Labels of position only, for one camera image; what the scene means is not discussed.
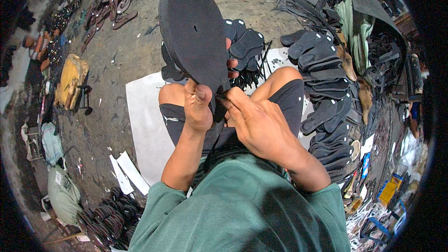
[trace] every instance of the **forearm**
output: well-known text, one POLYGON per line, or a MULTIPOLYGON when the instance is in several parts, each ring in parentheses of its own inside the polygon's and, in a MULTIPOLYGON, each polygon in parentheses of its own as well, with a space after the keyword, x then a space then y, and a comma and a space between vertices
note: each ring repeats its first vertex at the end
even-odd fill
POLYGON ((185 124, 179 142, 165 165, 161 181, 171 188, 187 191, 198 170, 204 140, 205 132, 197 132, 185 124))
POLYGON ((296 186, 306 192, 317 192, 330 185, 330 176, 327 170, 297 141, 296 150, 289 155, 284 166, 296 186))

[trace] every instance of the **fingernail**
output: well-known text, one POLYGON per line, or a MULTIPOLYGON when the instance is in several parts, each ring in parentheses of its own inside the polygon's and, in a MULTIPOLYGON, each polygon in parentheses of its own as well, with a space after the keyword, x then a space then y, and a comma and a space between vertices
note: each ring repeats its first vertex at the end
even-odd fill
POLYGON ((196 95, 201 100, 205 98, 205 92, 200 92, 200 91, 196 90, 196 95))

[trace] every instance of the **white label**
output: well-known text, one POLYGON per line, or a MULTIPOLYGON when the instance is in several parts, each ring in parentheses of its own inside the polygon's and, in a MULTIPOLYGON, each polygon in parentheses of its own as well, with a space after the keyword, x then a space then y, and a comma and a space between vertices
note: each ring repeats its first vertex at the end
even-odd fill
POLYGON ((59 172, 56 171, 56 178, 55 178, 55 182, 56 184, 58 184, 60 186, 60 181, 61 181, 61 174, 59 172))

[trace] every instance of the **knee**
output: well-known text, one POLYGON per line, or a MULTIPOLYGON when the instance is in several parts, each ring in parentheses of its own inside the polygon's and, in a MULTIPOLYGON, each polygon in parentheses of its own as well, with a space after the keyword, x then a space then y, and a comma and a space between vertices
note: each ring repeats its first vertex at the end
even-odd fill
POLYGON ((299 70, 295 69, 292 66, 280 67, 275 72, 284 80, 292 81, 294 79, 303 79, 302 74, 300 74, 299 70))
POLYGON ((159 104, 173 103, 179 94, 183 95, 184 87, 181 84, 166 84, 160 89, 159 104))

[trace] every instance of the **concrete floor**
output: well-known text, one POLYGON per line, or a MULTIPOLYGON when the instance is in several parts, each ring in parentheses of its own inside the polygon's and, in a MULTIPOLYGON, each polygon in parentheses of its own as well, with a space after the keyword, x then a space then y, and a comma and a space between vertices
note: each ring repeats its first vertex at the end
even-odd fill
MULTIPOLYGON (((76 114, 64 112, 59 119, 64 150, 74 146, 66 156, 69 173, 81 188, 85 202, 88 201, 91 206, 96 207, 107 194, 105 188, 117 185, 117 180, 111 173, 111 152, 108 147, 112 148, 115 158, 126 151, 137 166, 125 85, 160 71, 165 63, 160 53, 160 29, 143 36, 150 26, 158 23, 159 0, 132 0, 128 12, 138 10, 138 17, 119 30, 111 30, 112 23, 107 19, 81 54, 83 32, 81 28, 74 31, 72 25, 92 1, 83 1, 64 35, 73 37, 70 53, 80 55, 90 65, 87 84, 92 86, 90 105, 93 107, 93 113, 85 116, 82 110, 76 114), (82 159, 84 179, 77 168, 78 158, 82 159)), ((248 28, 261 32, 267 42, 273 40, 272 48, 281 47, 281 35, 303 29, 291 15, 276 15, 276 11, 271 11, 274 8, 272 1, 215 1, 223 18, 243 19, 248 28)), ((139 191, 136 192, 137 199, 144 204, 145 199, 139 191)))

